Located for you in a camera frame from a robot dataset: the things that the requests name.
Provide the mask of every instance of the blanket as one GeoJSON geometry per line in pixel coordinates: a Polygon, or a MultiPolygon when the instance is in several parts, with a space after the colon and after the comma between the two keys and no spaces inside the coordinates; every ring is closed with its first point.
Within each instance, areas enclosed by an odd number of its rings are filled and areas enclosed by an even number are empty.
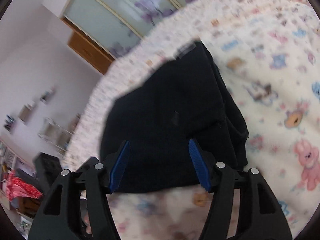
{"type": "MultiPolygon", "coordinates": [[[[320,22],[307,0],[196,0],[159,23],[94,89],[65,167],[99,156],[114,100],[193,39],[212,54],[246,120],[246,169],[260,170],[297,236],[320,201],[320,22]]],[[[109,197],[122,239],[197,239],[211,199],[200,186],[109,197]]]]}

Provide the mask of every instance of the pink teddy bear print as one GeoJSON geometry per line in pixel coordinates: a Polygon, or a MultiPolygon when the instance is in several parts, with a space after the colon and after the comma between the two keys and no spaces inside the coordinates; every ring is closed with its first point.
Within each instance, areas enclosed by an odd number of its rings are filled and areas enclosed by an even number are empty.
{"type": "Polygon", "coordinates": [[[298,155],[299,162],[304,167],[301,174],[302,183],[308,180],[307,190],[314,190],[317,183],[320,182],[319,149],[312,147],[307,140],[302,139],[295,144],[294,152],[298,155]]]}

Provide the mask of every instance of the wooden cabinet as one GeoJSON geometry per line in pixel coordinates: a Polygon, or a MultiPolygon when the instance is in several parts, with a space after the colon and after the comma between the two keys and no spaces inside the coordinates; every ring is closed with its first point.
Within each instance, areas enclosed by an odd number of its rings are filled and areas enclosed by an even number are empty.
{"type": "Polygon", "coordinates": [[[74,30],[74,33],[69,40],[69,47],[95,67],[100,73],[105,74],[111,63],[114,61],[114,58],[83,33],[77,26],[65,18],[62,20],[74,30]]]}

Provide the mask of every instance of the metal screw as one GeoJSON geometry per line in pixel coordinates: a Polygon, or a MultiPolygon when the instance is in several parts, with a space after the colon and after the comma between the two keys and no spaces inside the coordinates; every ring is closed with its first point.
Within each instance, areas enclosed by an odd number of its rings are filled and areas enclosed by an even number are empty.
{"type": "Polygon", "coordinates": [[[97,163],[97,164],[94,166],[94,168],[95,168],[96,170],[101,170],[101,169],[103,168],[103,163],[97,163]]]}
{"type": "Polygon", "coordinates": [[[218,168],[221,168],[221,169],[226,166],[223,162],[217,162],[216,165],[217,165],[218,168]]]}
{"type": "Polygon", "coordinates": [[[69,174],[69,170],[63,170],[61,171],[62,176],[67,176],[69,174]]]}
{"type": "Polygon", "coordinates": [[[259,174],[259,170],[256,169],[256,168],[252,168],[250,171],[251,171],[251,173],[254,174],[254,175],[259,174]]]}

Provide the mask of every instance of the teddy bear print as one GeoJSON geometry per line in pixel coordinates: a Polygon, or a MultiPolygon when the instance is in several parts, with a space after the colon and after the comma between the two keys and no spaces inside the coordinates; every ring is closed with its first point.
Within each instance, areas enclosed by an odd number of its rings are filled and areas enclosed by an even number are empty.
{"type": "Polygon", "coordinates": [[[281,206],[282,212],[285,216],[289,215],[289,211],[287,210],[288,205],[284,201],[278,201],[281,206]]]}
{"type": "Polygon", "coordinates": [[[307,190],[314,190],[320,182],[319,149],[312,147],[307,140],[302,139],[294,145],[294,152],[303,166],[301,182],[307,181],[307,190]]]}
{"type": "Polygon", "coordinates": [[[320,36],[320,27],[314,28],[314,29],[313,29],[313,32],[314,32],[316,35],[320,36]]]}
{"type": "Polygon", "coordinates": [[[287,111],[287,119],[284,121],[286,128],[298,127],[302,121],[302,118],[308,112],[310,103],[307,101],[301,101],[297,103],[297,107],[294,111],[287,111]]]}
{"type": "Polygon", "coordinates": [[[259,102],[265,106],[271,106],[273,101],[278,98],[278,93],[271,89],[271,84],[265,86],[260,82],[251,84],[251,87],[244,87],[254,101],[259,102]]]}
{"type": "Polygon", "coordinates": [[[285,36],[280,36],[277,31],[269,32],[268,34],[270,37],[275,38],[281,44],[288,42],[288,38],[286,38],[285,36]]]}
{"type": "Polygon", "coordinates": [[[320,82],[314,82],[312,84],[312,91],[314,95],[320,100],[320,82]]]}
{"type": "Polygon", "coordinates": [[[298,30],[296,32],[292,32],[292,34],[298,38],[303,38],[307,35],[307,32],[301,28],[298,28],[298,30]]]}
{"type": "Polygon", "coordinates": [[[199,235],[197,231],[191,231],[189,233],[182,232],[179,224],[169,225],[167,231],[168,234],[172,236],[170,240],[193,240],[199,235]]]}
{"type": "Polygon", "coordinates": [[[264,46],[263,44],[259,44],[251,49],[251,52],[254,53],[256,59],[264,59],[266,55],[263,53],[264,46]]]}
{"type": "Polygon", "coordinates": [[[282,69],[287,66],[285,59],[287,54],[273,55],[273,62],[270,64],[271,69],[282,69]]]}
{"type": "Polygon", "coordinates": [[[227,62],[227,68],[231,70],[236,70],[238,67],[242,66],[245,61],[239,57],[234,57],[227,62]]]}
{"type": "Polygon", "coordinates": [[[194,193],[192,202],[198,207],[204,207],[209,201],[208,193],[194,193]]]}
{"type": "Polygon", "coordinates": [[[212,24],[213,27],[217,27],[220,23],[219,23],[218,19],[213,19],[211,21],[211,24],[212,24]]]}

